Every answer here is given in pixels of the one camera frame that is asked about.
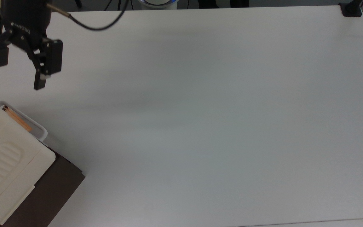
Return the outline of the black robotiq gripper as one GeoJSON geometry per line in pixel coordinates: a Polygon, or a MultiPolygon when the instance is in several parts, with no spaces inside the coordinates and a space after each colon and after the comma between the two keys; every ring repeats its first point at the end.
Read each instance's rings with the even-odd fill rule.
{"type": "Polygon", "coordinates": [[[62,68],[61,40],[47,37],[51,0],[3,0],[0,14],[0,67],[8,64],[9,48],[15,36],[35,67],[33,89],[46,86],[46,80],[62,68]]]}

